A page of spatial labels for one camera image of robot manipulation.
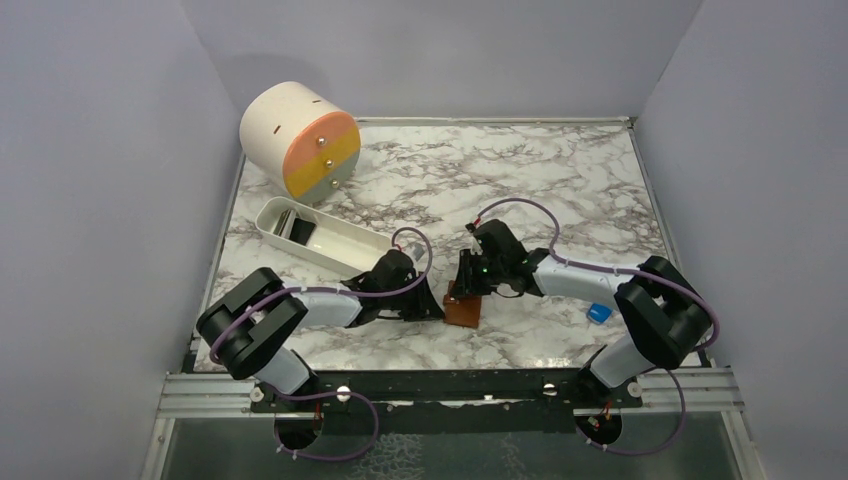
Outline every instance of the blue cap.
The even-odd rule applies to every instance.
[[[589,307],[589,311],[586,312],[586,317],[599,325],[606,322],[611,315],[611,308],[605,307],[598,303],[593,303],[592,306]]]

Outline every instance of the white marble tabletop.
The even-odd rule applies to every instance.
[[[433,244],[428,278],[440,303],[456,274],[458,252],[469,244],[464,225],[505,197],[532,198],[556,214],[563,226],[560,253],[613,263],[666,255],[623,125],[365,124],[361,133],[355,175],[316,208],[386,234],[404,225],[422,229]],[[262,242],[253,221],[280,194],[245,164],[210,303],[263,266],[305,285],[340,280]],[[528,250],[546,246],[553,232],[547,218],[527,205],[503,205],[487,218],[495,217]],[[286,346],[313,369],[325,370],[574,367],[625,332],[617,314],[604,325],[588,321],[588,306],[575,299],[491,296],[483,300],[477,330],[441,321],[376,320],[351,329],[301,329]],[[223,371],[209,360],[205,342],[195,371]]]

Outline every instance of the white tray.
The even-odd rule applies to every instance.
[[[292,209],[298,218],[315,223],[306,245],[274,235],[274,227],[285,210]],[[256,228],[271,246],[340,273],[345,278],[371,270],[377,260],[392,246],[391,239],[286,197],[268,200],[256,216]]]

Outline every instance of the lavender wall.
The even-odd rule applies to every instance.
[[[175,0],[3,2],[0,477],[139,475],[237,122]]]
[[[233,103],[298,80],[356,115],[638,115],[700,0],[183,0]]]
[[[848,469],[848,2],[705,0],[636,125],[774,479]]]

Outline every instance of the white cylinder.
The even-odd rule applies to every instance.
[[[304,204],[351,175],[361,141],[353,117],[297,82],[275,85],[247,107],[239,138],[248,160]]]

